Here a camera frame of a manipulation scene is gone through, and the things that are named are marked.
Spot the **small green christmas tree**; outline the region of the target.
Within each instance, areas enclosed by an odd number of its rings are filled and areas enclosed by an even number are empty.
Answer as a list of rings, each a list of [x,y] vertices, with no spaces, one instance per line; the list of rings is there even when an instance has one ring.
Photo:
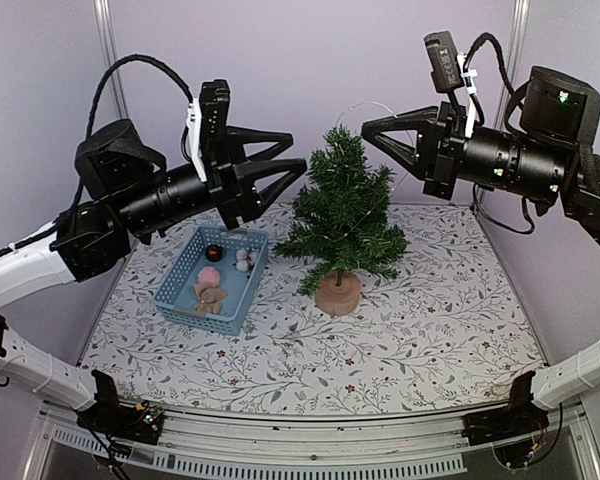
[[[357,271],[396,279],[408,242],[388,220],[392,169],[368,165],[362,138],[338,125],[324,134],[324,147],[312,152],[308,176],[310,183],[292,203],[288,237],[274,247],[283,258],[317,261],[297,293],[314,295],[331,271],[338,279]]]

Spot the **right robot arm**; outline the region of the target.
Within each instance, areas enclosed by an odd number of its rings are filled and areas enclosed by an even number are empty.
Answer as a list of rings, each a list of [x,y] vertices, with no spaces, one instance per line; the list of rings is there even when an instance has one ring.
[[[593,144],[600,93],[565,73],[535,66],[507,108],[523,104],[520,127],[476,127],[448,102],[365,122],[364,140],[448,200],[457,180],[504,190],[544,215],[556,202],[600,245],[600,155]]]

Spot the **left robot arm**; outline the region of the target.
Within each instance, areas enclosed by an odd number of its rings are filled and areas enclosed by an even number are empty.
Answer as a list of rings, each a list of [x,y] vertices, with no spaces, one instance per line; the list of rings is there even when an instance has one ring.
[[[307,169],[287,159],[288,133],[230,126],[213,108],[196,115],[202,136],[198,159],[169,169],[145,145],[128,119],[90,133],[79,145],[75,167],[89,195],[35,233],[0,251],[0,375],[62,401],[108,434],[128,426],[115,383],[99,371],[83,373],[27,342],[1,309],[39,291],[82,282],[112,269],[130,242],[149,243],[197,214],[216,210],[225,226],[259,218]]]

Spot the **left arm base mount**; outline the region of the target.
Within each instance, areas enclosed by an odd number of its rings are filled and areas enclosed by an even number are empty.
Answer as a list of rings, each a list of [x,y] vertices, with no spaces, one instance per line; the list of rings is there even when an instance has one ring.
[[[95,433],[157,445],[164,425],[164,408],[143,400],[134,406],[123,405],[114,380],[98,370],[91,372],[95,380],[95,404],[77,411],[77,425]]]

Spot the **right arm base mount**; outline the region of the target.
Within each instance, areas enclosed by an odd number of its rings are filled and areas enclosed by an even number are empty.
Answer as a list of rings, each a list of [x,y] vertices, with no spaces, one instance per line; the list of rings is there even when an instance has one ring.
[[[526,441],[522,447],[499,447],[498,462],[509,469],[521,469],[538,463],[545,454],[548,413],[532,403],[532,380],[535,372],[526,372],[511,384],[507,404],[503,407],[466,414],[462,417],[461,435],[471,446],[483,445],[539,432],[538,440]]]

